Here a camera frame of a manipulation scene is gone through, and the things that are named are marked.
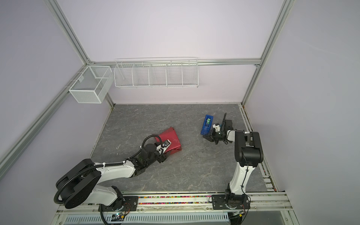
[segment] light purple wall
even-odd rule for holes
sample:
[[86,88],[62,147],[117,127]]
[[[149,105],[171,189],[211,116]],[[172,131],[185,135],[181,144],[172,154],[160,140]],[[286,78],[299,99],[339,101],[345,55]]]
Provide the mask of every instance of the light purple wall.
[[59,0],[93,61],[259,58],[283,0]]
[[300,224],[359,224],[359,12],[297,0],[246,104]]
[[241,102],[254,65],[199,66],[199,87],[109,90],[116,104]]
[[[42,0],[0,2],[0,157],[82,63]],[[49,224],[55,183],[89,157],[109,112],[69,96],[0,181],[1,224]]]
[[[87,54],[97,62],[149,57],[260,58],[282,3],[59,0]],[[198,89],[112,87],[109,93],[117,104],[240,102],[254,66],[201,66],[199,71]],[[209,94],[218,89],[216,95]]]
[[89,158],[108,113],[107,102],[65,100],[0,181],[1,224],[50,224],[56,181]]
[[81,66],[42,0],[0,2],[0,157]]

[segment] blue container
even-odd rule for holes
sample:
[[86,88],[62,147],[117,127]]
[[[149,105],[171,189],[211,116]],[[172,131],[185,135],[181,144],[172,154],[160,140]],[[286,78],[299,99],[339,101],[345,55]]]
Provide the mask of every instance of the blue container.
[[214,117],[210,115],[205,116],[203,128],[200,133],[201,135],[207,135],[210,132],[213,118]]

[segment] wire shelf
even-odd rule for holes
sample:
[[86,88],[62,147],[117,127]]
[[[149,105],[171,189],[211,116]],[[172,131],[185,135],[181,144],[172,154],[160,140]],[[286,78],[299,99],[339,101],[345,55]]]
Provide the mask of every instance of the wire shelf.
[[137,87],[198,87],[197,58],[158,61],[115,60],[115,86]]
[[110,66],[87,66],[69,91],[79,103],[102,103],[113,82]]

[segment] gray marble surface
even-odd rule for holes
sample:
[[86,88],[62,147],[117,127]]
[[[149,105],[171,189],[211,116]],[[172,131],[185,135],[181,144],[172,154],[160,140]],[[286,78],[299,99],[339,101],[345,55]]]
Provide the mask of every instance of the gray marble surface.
[[[163,163],[153,163],[137,177],[101,185],[115,185],[122,191],[223,192],[235,171],[234,143],[215,145],[204,139],[200,131],[206,114],[214,116],[213,123],[221,123],[225,112],[235,129],[245,129],[236,104],[115,105],[92,154],[94,162],[122,161],[139,150],[145,137],[160,134],[171,126],[182,150]],[[266,192],[259,167],[252,172],[246,191]]]

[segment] red bag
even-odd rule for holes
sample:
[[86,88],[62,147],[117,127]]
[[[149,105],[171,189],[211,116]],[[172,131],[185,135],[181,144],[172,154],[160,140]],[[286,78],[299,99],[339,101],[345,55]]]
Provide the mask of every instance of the red bag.
[[174,154],[175,152],[178,152],[181,150],[181,144],[180,144],[179,138],[177,137],[177,134],[176,134],[174,128],[170,127],[163,133],[159,134],[159,136],[162,141],[169,139],[169,141],[171,142],[170,147],[168,147],[164,153],[170,152],[170,155],[171,155],[171,154]]

